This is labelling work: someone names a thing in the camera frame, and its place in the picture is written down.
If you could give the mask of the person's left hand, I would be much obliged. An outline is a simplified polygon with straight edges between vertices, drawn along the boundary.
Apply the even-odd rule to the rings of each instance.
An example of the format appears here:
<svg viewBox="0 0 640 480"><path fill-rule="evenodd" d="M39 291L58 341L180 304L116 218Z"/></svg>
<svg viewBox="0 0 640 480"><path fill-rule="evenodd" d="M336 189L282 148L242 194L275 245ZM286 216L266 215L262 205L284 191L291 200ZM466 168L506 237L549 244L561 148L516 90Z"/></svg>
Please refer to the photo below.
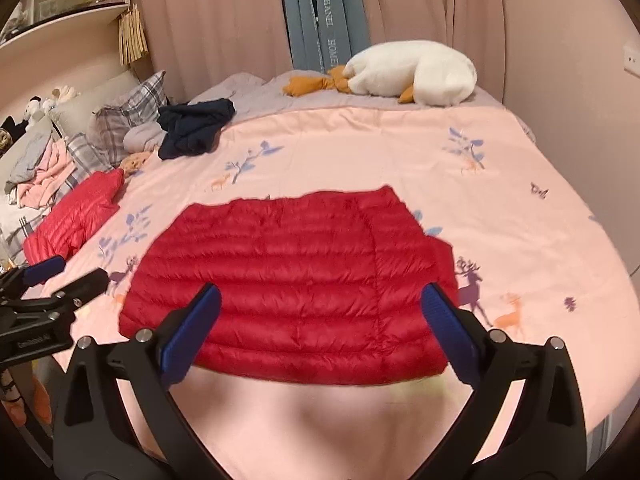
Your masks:
<svg viewBox="0 0 640 480"><path fill-rule="evenodd" d="M28 376L26 385L29 385L30 389L27 398L24 398L11 373L5 370L1 374L1 404L6 410L6 414L9 415L16 428L26 425L27 410L31 410L36 419L43 424L50 425L53 415L46 387L34 373Z"/></svg>

